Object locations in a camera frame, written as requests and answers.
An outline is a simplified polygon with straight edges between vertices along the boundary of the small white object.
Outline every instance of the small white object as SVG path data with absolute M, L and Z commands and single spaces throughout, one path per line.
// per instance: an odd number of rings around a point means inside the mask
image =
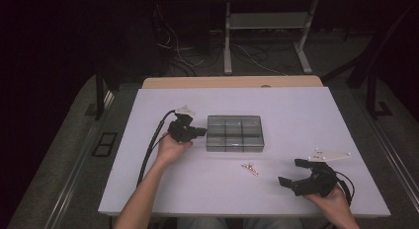
M 175 110 L 176 114 L 181 114 L 181 115 L 195 115 L 195 112 L 192 112 L 188 106 L 184 105 L 181 108 Z
M 253 168 L 253 164 L 242 164 L 241 167 L 246 171 L 250 172 L 253 176 L 259 176 L 259 173 Z
M 351 153 L 327 151 L 316 148 L 312 154 L 307 157 L 309 162 L 331 162 L 334 160 L 350 158 Z

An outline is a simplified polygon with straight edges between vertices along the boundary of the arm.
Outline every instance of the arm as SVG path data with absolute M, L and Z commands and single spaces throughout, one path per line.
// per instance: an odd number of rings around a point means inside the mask
M 359 229 L 345 194 L 340 187 L 336 186 L 326 197 L 318 193 L 306 195 L 305 198 L 312 201 L 323 212 L 330 223 L 339 229 Z
M 126 203 L 114 228 L 147 228 L 154 198 L 164 171 L 192 144 L 191 141 L 178 143 L 170 134 L 163 137 L 159 144 L 156 160 Z

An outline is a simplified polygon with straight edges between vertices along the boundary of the person's left hand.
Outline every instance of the person's left hand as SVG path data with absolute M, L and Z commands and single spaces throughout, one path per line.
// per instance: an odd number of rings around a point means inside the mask
M 158 154 L 155 163 L 167 167 L 175 162 L 188 148 L 192 147 L 193 142 L 188 141 L 178 143 L 169 133 L 163 133 L 163 138 L 158 146 Z

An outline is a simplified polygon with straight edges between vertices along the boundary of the white table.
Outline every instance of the white table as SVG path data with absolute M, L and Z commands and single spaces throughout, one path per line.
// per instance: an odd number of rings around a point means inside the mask
M 192 126 L 207 127 L 208 115 L 259 115 L 263 153 L 209 153 L 204 137 L 166 171 L 153 206 L 159 216 L 313 216 L 319 210 L 282 188 L 278 176 L 306 179 L 296 167 L 315 148 L 351 152 L 329 163 L 356 187 L 355 216 L 387 216 L 389 211 L 327 88 L 142 89 L 138 91 L 99 211 L 118 215 L 135 189 L 148 143 L 160 119 L 183 105 L 194 110 Z M 173 115 L 166 120 L 167 129 Z M 150 167 L 155 152 L 147 167 Z M 253 162 L 255 177 L 240 165 Z

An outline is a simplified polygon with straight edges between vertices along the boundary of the human hand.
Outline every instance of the human hand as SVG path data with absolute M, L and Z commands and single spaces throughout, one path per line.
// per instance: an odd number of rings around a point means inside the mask
M 167 167 L 175 162 L 192 145 L 192 141 L 178 143 L 169 133 L 163 133 L 158 146 L 157 158 L 154 163 Z
M 352 215 L 345 194 L 339 186 L 336 185 L 330 194 L 325 197 L 321 197 L 319 193 L 305 195 L 304 197 L 316 204 L 327 220 L 337 228 L 360 228 Z

